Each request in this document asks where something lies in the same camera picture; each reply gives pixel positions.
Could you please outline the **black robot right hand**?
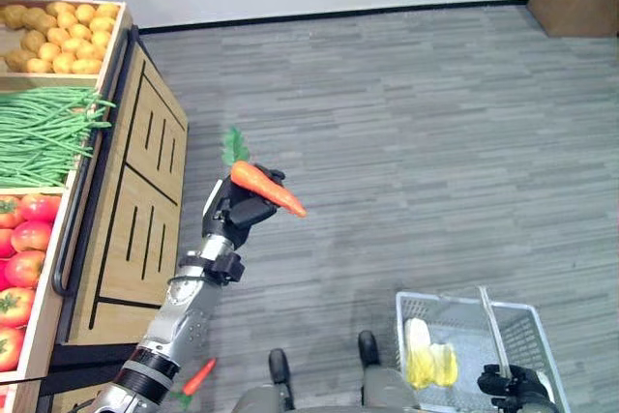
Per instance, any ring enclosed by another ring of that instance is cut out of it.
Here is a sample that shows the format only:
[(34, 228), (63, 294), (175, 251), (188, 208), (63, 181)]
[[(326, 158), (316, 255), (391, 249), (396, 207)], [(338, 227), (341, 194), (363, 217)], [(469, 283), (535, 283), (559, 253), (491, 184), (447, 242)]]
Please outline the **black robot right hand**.
[(500, 373), (499, 365), (484, 365), (478, 377), (480, 390), (491, 397), (499, 412), (559, 412), (548, 388), (532, 369), (509, 365), (510, 376)]

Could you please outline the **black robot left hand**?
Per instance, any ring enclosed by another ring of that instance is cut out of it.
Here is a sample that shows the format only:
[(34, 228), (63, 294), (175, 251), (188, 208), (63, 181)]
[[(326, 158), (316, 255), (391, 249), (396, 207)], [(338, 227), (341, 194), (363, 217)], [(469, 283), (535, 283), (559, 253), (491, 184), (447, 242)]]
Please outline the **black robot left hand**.
[(255, 224), (269, 219), (279, 209), (265, 197), (233, 183), (229, 175), (214, 193), (202, 216), (202, 238), (222, 236), (235, 250), (245, 244)]

